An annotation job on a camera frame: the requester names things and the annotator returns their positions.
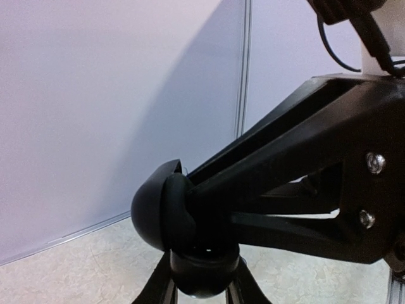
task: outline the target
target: robotic arm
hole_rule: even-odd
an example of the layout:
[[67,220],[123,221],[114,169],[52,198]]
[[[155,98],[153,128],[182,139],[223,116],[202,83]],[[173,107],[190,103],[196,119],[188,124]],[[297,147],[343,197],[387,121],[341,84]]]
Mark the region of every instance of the robotic arm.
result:
[[[405,72],[371,16],[385,1],[308,1],[327,24],[349,19],[380,71],[393,77],[312,78],[189,175],[180,160],[160,166],[132,203],[137,232],[164,251],[135,304],[174,304],[177,289],[197,297],[226,291],[228,304],[270,303],[239,244],[357,263],[384,259],[390,303],[403,298],[393,293],[405,291]],[[283,216],[331,212],[337,216]]]

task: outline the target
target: metal bolt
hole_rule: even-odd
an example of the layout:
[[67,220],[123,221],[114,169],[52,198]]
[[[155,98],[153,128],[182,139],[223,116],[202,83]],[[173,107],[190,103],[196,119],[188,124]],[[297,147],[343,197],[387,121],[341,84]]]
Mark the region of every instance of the metal bolt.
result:
[[375,223],[375,216],[368,213],[366,210],[361,210],[360,211],[360,222],[367,229],[370,229],[371,227],[373,227],[373,225]]
[[368,170],[375,175],[380,174],[386,164],[384,156],[372,152],[366,154],[366,162]]

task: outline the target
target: marble patterned floor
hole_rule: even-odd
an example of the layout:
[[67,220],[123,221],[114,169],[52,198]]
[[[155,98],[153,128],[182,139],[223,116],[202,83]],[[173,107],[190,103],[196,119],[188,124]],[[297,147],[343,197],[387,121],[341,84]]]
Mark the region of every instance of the marble patterned floor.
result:
[[[389,268],[241,246],[274,304],[384,304]],[[0,267],[0,304],[129,304],[162,253],[142,242],[130,219]],[[179,296],[179,304],[225,303]]]

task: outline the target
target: screw head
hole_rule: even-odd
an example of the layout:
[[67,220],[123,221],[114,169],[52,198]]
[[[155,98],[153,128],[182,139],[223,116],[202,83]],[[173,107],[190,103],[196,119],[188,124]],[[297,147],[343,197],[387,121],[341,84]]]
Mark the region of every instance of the screw head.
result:
[[372,152],[366,154],[366,162],[368,170],[375,175],[380,174],[384,170],[387,163],[384,156]]
[[361,210],[360,214],[360,222],[363,226],[365,226],[367,229],[370,229],[371,227],[373,227],[374,223],[375,223],[375,216],[368,213],[366,210]]

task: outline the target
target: vertical metal profile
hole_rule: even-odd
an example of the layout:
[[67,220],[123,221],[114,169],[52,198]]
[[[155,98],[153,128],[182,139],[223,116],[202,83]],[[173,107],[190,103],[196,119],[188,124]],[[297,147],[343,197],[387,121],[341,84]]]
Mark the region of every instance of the vertical metal profile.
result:
[[246,104],[247,104],[247,85],[249,78],[249,57],[251,46],[252,29],[252,0],[245,0],[244,30],[242,37],[242,68],[240,73],[240,86],[236,107],[235,119],[235,137],[238,138],[244,132]]

